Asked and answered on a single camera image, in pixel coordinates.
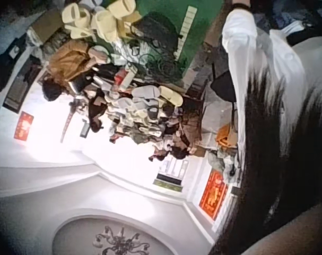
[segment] black bag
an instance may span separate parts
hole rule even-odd
[[[16,38],[7,48],[7,50],[0,55],[0,92],[6,87],[15,64],[27,47],[25,43],[26,36],[27,35],[25,33],[22,35],[22,37]],[[12,50],[14,50],[14,58],[10,55]]]
[[[171,21],[157,12],[150,12],[140,20],[132,23],[132,34],[134,37],[146,41],[155,47],[160,47],[173,53],[177,50],[179,35]],[[133,29],[142,32],[139,36]]]

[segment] sleeve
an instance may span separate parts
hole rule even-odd
[[[241,158],[245,146],[245,96],[249,71],[256,58],[256,37],[256,25],[250,12],[241,9],[230,12],[222,31],[222,45],[228,53],[229,70],[236,93]]]

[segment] white slipper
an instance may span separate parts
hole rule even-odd
[[[138,87],[132,90],[133,97],[141,97],[144,99],[153,99],[160,96],[160,91],[157,87],[148,85],[143,87]]]

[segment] red sign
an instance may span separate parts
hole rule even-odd
[[[32,115],[26,112],[22,112],[17,123],[16,131],[14,133],[14,139],[26,141],[28,139],[32,121]]]
[[[222,207],[227,190],[228,185],[223,182],[223,176],[218,171],[212,169],[199,206],[213,220],[216,219]]]

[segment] strap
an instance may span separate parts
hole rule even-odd
[[[249,7],[249,6],[247,6],[247,5],[245,5],[245,4],[240,4],[240,3],[238,3],[238,4],[233,4],[233,5],[231,6],[231,10],[234,10],[234,9],[243,9],[243,10],[246,10],[246,11],[248,11],[248,12],[251,12],[251,9],[250,9],[250,7]]]

